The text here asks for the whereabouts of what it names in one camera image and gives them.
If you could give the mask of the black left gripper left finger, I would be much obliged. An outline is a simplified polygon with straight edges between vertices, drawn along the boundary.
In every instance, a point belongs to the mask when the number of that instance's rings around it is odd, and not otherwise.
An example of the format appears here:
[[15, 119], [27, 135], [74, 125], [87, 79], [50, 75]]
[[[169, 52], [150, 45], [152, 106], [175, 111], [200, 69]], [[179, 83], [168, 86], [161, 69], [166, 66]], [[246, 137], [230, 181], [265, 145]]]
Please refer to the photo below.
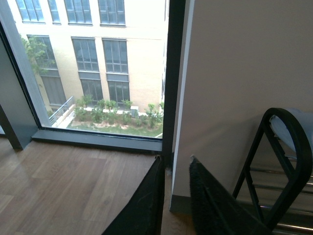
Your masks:
[[159, 235], [164, 204], [165, 167], [155, 161], [127, 205], [104, 230], [104, 235]]

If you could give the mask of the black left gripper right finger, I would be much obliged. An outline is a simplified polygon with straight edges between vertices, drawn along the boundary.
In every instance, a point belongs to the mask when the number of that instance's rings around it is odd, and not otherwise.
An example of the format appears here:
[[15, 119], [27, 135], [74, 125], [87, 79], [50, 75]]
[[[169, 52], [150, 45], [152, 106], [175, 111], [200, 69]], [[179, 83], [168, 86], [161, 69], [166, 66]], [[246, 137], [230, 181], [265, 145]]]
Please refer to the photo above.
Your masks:
[[195, 157], [189, 166], [191, 212], [198, 235], [271, 235]]

